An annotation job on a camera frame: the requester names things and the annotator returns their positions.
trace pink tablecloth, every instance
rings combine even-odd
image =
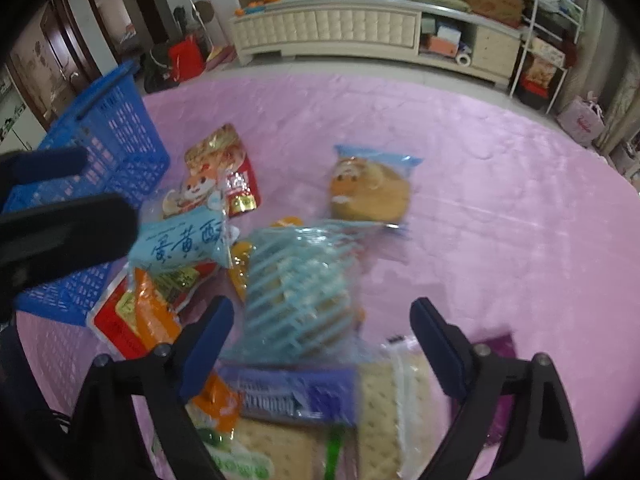
[[[423,157],[408,236],[364,276],[364,337],[409,333],[410,303],[429,296],[471,339],[511,332],[520,357],[552,356],[587,467],[617,437],[640,392],[640,200],[592,153],[501,108],[381,79],[230,78],[145,103],[174,157],[167,182],[183,176],[185,147],[235,124],[264,199],[236,221],[245,233],[324,216],[338,142]],[[99,343],[86,329],[19,322],[47,399],[70,410]]]

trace tape roll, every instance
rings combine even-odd
[[[456,63],[460,66],[469,66],[471,65],[471,56],[469,56],[469,54],[460,53],[456,56]]]

